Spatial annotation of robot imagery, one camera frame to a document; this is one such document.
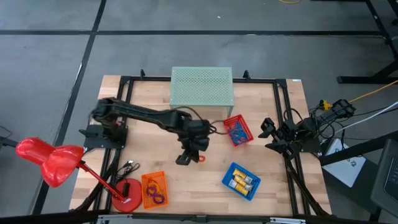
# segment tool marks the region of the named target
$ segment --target wooden table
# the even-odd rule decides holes
[[[98,98],[116,97],[121,76],[104,76]],[[300,80],[287,80],[291,107],[303,117],[308,116],[307,103]],[[271,138],[256,138],[261,133],[260,124],[270,117],[277,125],[277,112],[273,87],[266,83],[234,83],[235,107],[232,116],[242,114],[253,136],[246,145],[233,147],[227,136],[212,134],[210,145],[201,155],[202,163],[191,162],[178,166],[175,160],[182,153],[177,135],[161,130],[154,124],[127,119],[129,134],[122,150],[119,166],[128,160],[141,164],[130,178],[141,181],[141,175],[164,170],[169,189],[169,205],[144,210],[142,205],[135,212],[144,213],[191,213],[212,215],[280,215],[292,214],[289,188],[283,158],[265,148]],[[169,109],[170,83],[135,81],[131,103],[155,110]],[[211,111],[201,108],[200,114],[210,121],[225,116],[224,110]],[[215,125],[223,130],[220,123]],[[95,149],[83,160],[97,173],[100,172],[104,149]],[[301,153],[305,183],[324,210],[330,211],[326,187],[319,161],[311,154]],[[261,178],[261,184],[251,202],[225,187],[221,180],[229,165],[237,162]],[[70,208],[76,208],[88,196],[97,181],[79,170]],[[296,186],[298,208],[303,213],[299,188]],[[103,194],[100,208],[104,207]]]

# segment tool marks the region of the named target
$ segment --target battery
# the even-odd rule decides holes
[[[242,179],[248,184],[251,184],[251,182],[253,181],[253,179],[251,177],[249,177],[246,174],[242,173],[238,169],[235,169],[234,172],[232,173],[232,175],[237,175],[237,176],[242,177]]]
[[[238,175],[235,175],[234,180],[235,180],[237,183],[241,184],[241,185],[242,185],[246,190],[248,190],[248,191],[250,191],[250,190],[253,188],[253,186],[251,186],[250,184],[246,183],[246,182],[242,179],[242,177],[240,177],[240,176],[238,176]]]
[[[237,190],[238,192],[240,192],[241,194],[243,194],[244,196],[246,196],[249,191],[246,190],[241,184],[237,183],[235,180],[231,179],[229,181],[228,184],[230,187],[232,187],[233,189]]]

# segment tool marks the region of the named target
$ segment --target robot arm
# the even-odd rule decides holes
[[[266,118],[262,124],[262,133],[259,138],[268,138],[270,135],[272,143],[266,147],[287,156],[287,160],[293,159],[300,151],[318,152],[318,147],[303,147],[304,144],[314,141],[319,145],[316,137],[319,135],[318,129],[324,124],[331,124],[336,119],[349,118],[354,115],[355,108],[346,100],[338,100],[333,103],[330,110],[318,116],[312,114],[309,118],[304,118],[297,124],[291,119],[282,123],[280,128],[276,128],[270,118]]]
[[[118,123],[118,118],[123,116],[153,123],[161,129],[177,134],[178,141],[182,143],[182,149],[184,149],[182,155],[178,156],[176,160],[178,165],[188,165],[191,160],[198,162],[199,151],[206,151],[209,145],[208,135],[212,133],[208,120],[192,119],[192,116],[187,112],[179,110],[157,111],[131,105],[115,98],[98,100],[91,116],[102,125],[103,131],[100,137],[111,142],[126,142],[127,129],[125,124]],[[87,131],[80,132],[87,138],[92,136],[92,133]]]

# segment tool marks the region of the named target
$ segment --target yellow cable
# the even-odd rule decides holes
[[[295,1],[295,2],[287,2],[287,1],[283,1],[283,0],[279,0],[280,2],[283,2],[285,4],[296,4],[299,3],[301,0]]]
[[[382,89],[385,89],[385,88],[387,88],[387,87],[389,87],[389,86],[391,86],[391,85],[393,85],[393,84],[395,84],[395,83],[397,83],[397,82],[398,82],[398,80],[397,80],[397,81],[394,81],[394,82],[392,82],[392,83],[390,83],[390,84],[388,84],[388,85],[385,85],[385,86],[383,86],[383,87],[381,87],[381,88],[379,88],[379,89],[377,89],[377,90],[374,90],[374,91],[372,91],[372,92],[370,92],[370,93],[367,93],[367,94],[362,95],[362,96],[360,96],[360,97],[357,97],[357,98],[355,98],[355,99],[353,99],[353,100],[350,100],[348,103],[352,103],[352,102],[357,101],[357,100],[359,100],[359,99],[362,99],[362,98],[364,98],[364,97],[366,97],[366,96],[372,95],[373,93],[377,93],[378,91],[380,91],[380,90],[382,90]]]

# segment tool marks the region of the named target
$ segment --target gray floor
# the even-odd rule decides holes
[[[99,0],[0,0],[0,29],[92,28]],[[386,2],[375,7],[388,26],[394,13]],[[101,30],[377,30],[363,3],[310,2],[286,5],[277,0],[108,1]],[[0,125],[16,141],[38,136],[52,142],[80,65],[87,36],[0,36]],[[235,77],[300,78],[308,107],[323,98],[352,99],[379,85],[339,85],[339,75],[373,74],[392,61],[377,38],[271,36],[97,36],[72,114],[65,144],[83,144],[78,129],[96,103],[103,75],[170,75],[173,66],[232,67]],[[365,112],[395,102],[394,86],[358,101]],[[349,129],[346,136],[373,138],[395,131],[396,113]],[[358,141],[347,139],[349,145]],[[378,162],[380,151],[366,155]],[[36,166],[12,148],[0,151],[0,217],[25,215],[39,179]],[[67,211],[75,175],[50,189],[44,212]],[[369,213],[327,185],[333,214],[367,220]],[[398,220],[382,212],[380,221]]]

